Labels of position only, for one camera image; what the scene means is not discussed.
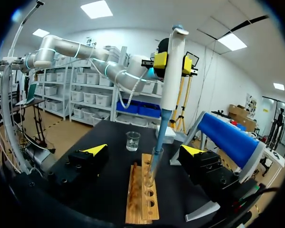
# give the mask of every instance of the floor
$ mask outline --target floor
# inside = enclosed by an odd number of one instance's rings
[[[56,152],[54,156],[59,159],[74,143],[76,143],[82,136],[84,136],[88,131],[92,129],[91,126],[85,125],[78,122],[70,122],[68,119],[63,121],[61,117],[57,117],[53,114],[41,111],[41,116],[43,119],[45,136],[47,139],[47,143],[49,148],[56,148]],[[29,136],[35,136],[37,134],[35,124],[34,124],[34,113],[33,108],[30,107],[26,110],[25,120],[23,121],[23,125],[26,128],[26,132]],[[4,138],[4,128],[0,128],[0,133]],[[195,147],[199,147],[199,142],[194,142]],[[234,170],[236,168],[235,163],[222,151],[218,152],[221,157],[224,159],[223,163],[225,166],[228,166],[230,169]],[[275,173],[277,167],[273,165],[267,175],[262,177],[262,172],[256,175],[256,180],[258,182],[262,182],[267,184],[273,174]],[[273,182],[271,187],[278,187],[281,185],[283,179],[285,177],[285,168],[283,168]],[[274,193],[264,194],[260,200],[256,203],[255,206],[251,208],[251,212],[253,214],[252,219],[246,224],[248,226],[258,215],[261,213],[270,200],[273,198]]]

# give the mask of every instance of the blue storage bin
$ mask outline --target blue storage bin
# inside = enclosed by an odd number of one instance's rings
[[[127,105],[128,103],[128,99],[123,99],[123,103],[125,105]],[[138,113],[138,107],[140,105],[141,102],[139,101],[131,101],[130,106],[127,109],[124,109],[122,103],[120,102],[120,100],[117,102],[117,111],[121,111],[121,112],[126,112],[126,113],[133,113],[136,114]]]
[[[241,124],[237,124],[237,127],[241,129],[241,131],[246,131],[246,127]]]
[[[161,116],[161,108],[157,104],[141,102],[138,108],[138,114],[159,118]]]

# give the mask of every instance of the test tube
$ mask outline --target test tube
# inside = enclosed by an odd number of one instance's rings
[[[147,175],[145,176],[145,186],[151,187],[154,182],[154,178],[156,176],[159,164],[162,159],[162,154],[163,154],[163,148],[159,152],[155,150],[155,147],[152,150],[152,157],[150,161],[150,165],[148,167],[148,172]]]

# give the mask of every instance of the yellow tripod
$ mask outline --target yellow tripod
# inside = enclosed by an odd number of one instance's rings
[[[185,78],[182,77],[182,78],[181,78],[181,83],[180,83],[180,86],[181,86],[181,87],[180,87],[180,93],[179,93],[179,96],[178,96],[178,98],[177,98],[176,109],[174,110],[172,119],[170,120],[170,123],[171,123],[171,124],[170,124],[170,127],[175,130],[176,123],[179,121],[176,130],[178,131],[178,130],[180,129],[180,127],[181,127],[181,124],[182,124],[182,131],[183,131],[184,133],[186,133],[184,114],[185,114],[185,109],[186,109],[186,105],[187,105],[188,98],[189,98],[189,93],[190,93],[190,88],[191,88],[191,81],[192,81],[192,75],[189,76],[188,85],[187,85],[187,91],[186,91],[186,96],[185,96],[185,101],[184,101],[183,106],[181,107],[181,108],[182,108],[181,114],[180,114],[179,117],[176,119],[176,121],[174,121],[175,116],[176,116],[176,113],[177,113],[178,104],[179,104],[179,101],[180,101],[180,98],[181,98],[181,93],[182,93],[182,88],[183,88],[184,81],[185,81]]]
[[[177,113],[177,108],[179,106],[179,102],[180,102],[180,98],[181,98],[181,92],[182,92],[182,88],[184,86],[184,81],[185,81],[185,77],[181,77],[181,81],[180,81],[180,92],[179,92],[179,96],[177,97],[177,103],[176,103],[176,108],[173,111],[173,115],[172,118],[170,119],[170,123],[169,123],[169,127],[173,128],[174,130],[176,130],[176,113]]]

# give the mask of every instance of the white wall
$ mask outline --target white wall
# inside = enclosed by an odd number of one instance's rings
[[[169,34],[143,29],[102,29],[83,31],[64,36],[64,38],[84,44],[86,43],[87,37],[97,42],[97,48],[111,45],[121,49],[122,46],[127,46],[127,53],[129,54],[150,56],[152,52],[156,51],[158,46],[159,42],[156,40],[167,38]],[[197,103],[202,88],[205,59],[206,72],[209,72],[204,83],[200,106],[197,111],[198,115],[203,110],[215,111],[218,109],[224,110],[224,113],[227,114],[229,104],[245,106],[247,93],[255,97],[257,104],[261,105],[262,92],[260,88],[243,70],[216,53],[214,53],[211,61],[213,51],[209,49],[206,50],[205,58],[205,47],[190,40],[186,41],[186,51],[190,51],[200,57],[200,61],[197,65],[199,75],[192,80],[185,113],[187,129],[194,122],[193,117],[197,110]],[[184,97],[185,92],[183,93],[180,106],[182,106]]]
[[[0,59],[3,57],[8,56],[9,50],[10,50],[11,44],[9,43],[3,43],[1,49],[0,49]],[[15,51],[14,51],[14,56],[15,57],[23,57],[25,54],[29,52],[33,52],[36,50],[36,47],[31,47],[31,46],[26,46],[26,45],[21,45],[21,44],[16,44],[15,46]]]

